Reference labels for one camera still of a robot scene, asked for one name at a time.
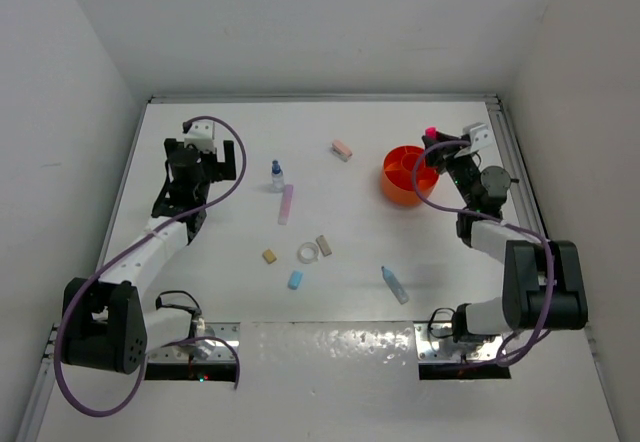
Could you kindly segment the light blue marker cap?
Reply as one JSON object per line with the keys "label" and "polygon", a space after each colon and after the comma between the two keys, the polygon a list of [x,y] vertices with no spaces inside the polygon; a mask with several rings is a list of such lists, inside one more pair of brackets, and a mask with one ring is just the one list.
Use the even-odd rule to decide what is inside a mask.
{"label": "light blue marker cap", "polygon": [[289,290],[297,290],[300,287],[302,279],[303,273],[301,271],[293,271],[288,279],[287,288]]}

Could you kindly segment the pink highlighter marker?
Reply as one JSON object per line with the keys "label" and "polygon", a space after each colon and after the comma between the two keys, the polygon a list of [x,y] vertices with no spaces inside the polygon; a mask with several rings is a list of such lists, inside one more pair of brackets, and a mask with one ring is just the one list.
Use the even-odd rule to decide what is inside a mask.
{"label": "pink highlighter marker", "polygon": [[438,131],[437,131],[437,129],[435,127],[428,127],[425,130],[425,135],[427,137],[431,138],[431,139],[436,139],[437,138],[437,134],[438,134]]}

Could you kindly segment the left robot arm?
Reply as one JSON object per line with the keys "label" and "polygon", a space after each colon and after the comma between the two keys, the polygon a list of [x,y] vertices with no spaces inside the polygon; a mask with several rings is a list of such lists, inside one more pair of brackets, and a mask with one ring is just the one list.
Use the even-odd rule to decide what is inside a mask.
{"label": "left robot arm", "polygon": [[156,300],[146,309],[142,299],[204,225],[211,184],[236,179],[235,147],[224,141],[219,159],[208,145],[168,139],[164,146],[166,177],[145,230],[94,281],[75,278],[65,288],[67,325],[60,343],[65,364],[130,374],[148,352],[195,332],[198,306]]}

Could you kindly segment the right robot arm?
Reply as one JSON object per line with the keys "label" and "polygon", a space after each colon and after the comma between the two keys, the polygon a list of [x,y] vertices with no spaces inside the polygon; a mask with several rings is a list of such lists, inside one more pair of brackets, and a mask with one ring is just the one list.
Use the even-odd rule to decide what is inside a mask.
{"label": "right robot arm", "polygon": [[516,178],[500,166],[480,168],[475,154],[490,142],[485,130],[454,137],[434,128],[422,137],[424,151],[414,167],[448,174],[465,205],[454,209],[457,237],[503,267],[502,292],[486,302],[459,305],[452,316],[452,339],[481,342],[529,332],[525,345],[499,350],[506,365],[523,358],[553,331],[585,328],[589,309],[577,246],[553,241],[504,219],[503,206]]}

